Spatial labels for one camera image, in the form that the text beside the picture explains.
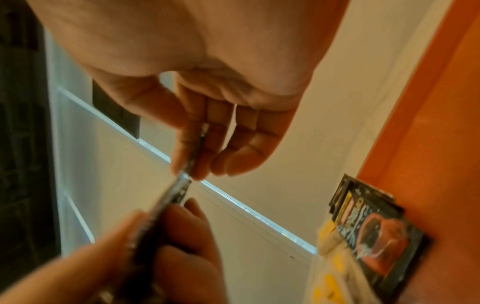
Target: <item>dark floor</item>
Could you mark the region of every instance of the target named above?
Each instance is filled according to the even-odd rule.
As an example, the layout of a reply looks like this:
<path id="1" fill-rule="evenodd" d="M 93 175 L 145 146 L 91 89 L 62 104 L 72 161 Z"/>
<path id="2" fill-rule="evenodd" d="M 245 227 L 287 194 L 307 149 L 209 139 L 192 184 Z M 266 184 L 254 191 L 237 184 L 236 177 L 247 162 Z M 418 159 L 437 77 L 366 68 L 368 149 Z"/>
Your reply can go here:
<path id="1" fill-rule="evenodd" d="M 41 29 L 0 3 L 0 292 L 60 252 Z"/>

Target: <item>stack of packets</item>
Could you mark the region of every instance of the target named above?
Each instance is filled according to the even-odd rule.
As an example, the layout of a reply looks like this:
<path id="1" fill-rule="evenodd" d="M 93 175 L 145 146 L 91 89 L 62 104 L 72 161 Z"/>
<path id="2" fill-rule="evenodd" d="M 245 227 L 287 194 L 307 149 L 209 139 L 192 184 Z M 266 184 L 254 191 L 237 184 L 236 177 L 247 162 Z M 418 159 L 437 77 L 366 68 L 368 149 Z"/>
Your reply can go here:
<path id="1" fill-rule="evenodd" d="M 304 303 L 395 302 L 428 237 L 391 195 L 348 175 L 329 207 Z"/>

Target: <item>orange panel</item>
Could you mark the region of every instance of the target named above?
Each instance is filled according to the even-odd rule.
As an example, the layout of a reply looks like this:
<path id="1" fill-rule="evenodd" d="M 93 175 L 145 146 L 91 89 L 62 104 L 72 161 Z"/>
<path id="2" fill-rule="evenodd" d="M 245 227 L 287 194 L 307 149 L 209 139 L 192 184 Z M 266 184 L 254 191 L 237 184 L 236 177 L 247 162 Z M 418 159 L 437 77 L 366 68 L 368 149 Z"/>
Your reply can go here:
<path id="1" fill-rule="evenodd" d="M 359 174 L 434 239 L 404 303 L 480 303 L 479 9 L 454 3 Z"/>

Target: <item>skin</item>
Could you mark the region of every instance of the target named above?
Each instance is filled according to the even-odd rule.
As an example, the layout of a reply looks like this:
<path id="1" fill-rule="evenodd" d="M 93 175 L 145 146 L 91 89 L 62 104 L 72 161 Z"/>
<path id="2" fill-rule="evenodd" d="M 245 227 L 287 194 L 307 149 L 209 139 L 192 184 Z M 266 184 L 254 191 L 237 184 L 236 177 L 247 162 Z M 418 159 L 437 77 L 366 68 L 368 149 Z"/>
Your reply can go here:
<path id="1" fill-rule="evenodd" d="M 348 0 L 28 0 L 55 40 L 120 105 L 177 129 L 177 174 L 229 176 L 274 152 Z M 176 71 L 176 94 L 158 74 Z M 233 116 L 236 129 L 222 149 Z"/>
<path id="2" fill-rule="evenodd" d="M 115 278 L 127 240 L 145 216 L 134 212 L 95 244 L 54 260 L 17 283 L 0 296 L 0 302 L 84 304 Z M 155 282 L 169 303 L 226 304 L 219 250 L 197 202 L 190 199 L 185 207 L 170 206 L 162 215 L 162 227 L 172 245 L 157 251 Z"/>

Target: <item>black packet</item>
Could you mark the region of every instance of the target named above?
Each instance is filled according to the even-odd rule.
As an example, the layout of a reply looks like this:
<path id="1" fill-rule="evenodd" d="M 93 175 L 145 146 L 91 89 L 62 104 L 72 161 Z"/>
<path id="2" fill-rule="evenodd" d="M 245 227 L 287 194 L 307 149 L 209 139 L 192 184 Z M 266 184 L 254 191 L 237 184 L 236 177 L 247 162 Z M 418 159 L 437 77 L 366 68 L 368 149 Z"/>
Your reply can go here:
<path id="1" fill-rule="evenodd" d="M 374 292 L 384 303 L 394 302 L 429 238 L 404 218 L 392 195 L 348 175 L 329 206 Z"/>

